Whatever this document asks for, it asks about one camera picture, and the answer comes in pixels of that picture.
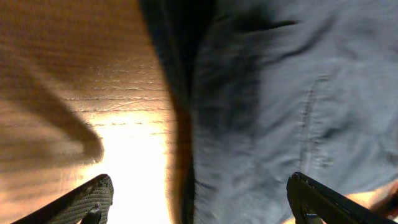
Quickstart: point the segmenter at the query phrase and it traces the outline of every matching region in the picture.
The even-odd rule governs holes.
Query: light gray fabric
[[[398,177],[397,21],[396,0],[216,1],[192,76],[196,224],[282,222],[295,171],[342,194]]]

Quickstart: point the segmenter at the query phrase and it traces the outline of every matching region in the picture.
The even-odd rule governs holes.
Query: wooden table
[[[176,223],[189,165],[138,3],[0,1],[0,223],[92,179],[113,223]]]

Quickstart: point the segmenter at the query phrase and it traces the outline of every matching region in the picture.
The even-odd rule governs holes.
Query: seam
[[[327,81],[328,76],[322,75],[313,83],[308,90],[307,97],[300,113],[301,117],[301,135],[300,135],[300,172],[307,174],[310,172],[310,166],[315,158],[314,143],[311,137],[310,125],[312,124],[312,114],[314,113],[315,103],[317,102],[318,86]]]

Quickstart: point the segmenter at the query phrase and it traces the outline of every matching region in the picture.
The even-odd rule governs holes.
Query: wood grain
[[[190,162],[138,3],[0,1],[0,223],[93,177],[112,223],[178,223]]]

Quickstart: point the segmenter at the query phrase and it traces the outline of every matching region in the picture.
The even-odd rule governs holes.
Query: dark fabric
[[[188,171],[187,178],[183,186],[183,192],[180,202],[180,220],[181,224],[193,223],[193,211],[195,203],[195,176],[193,166]]]
[[[180,106],[189,110],[195,56],[209,26],[214,0],[140,3],[170,88]]]
[[[196,224],[286,220],[295,171],[342,194],[398,177],[396,21],[396,0],[215,2],[186,46]]]

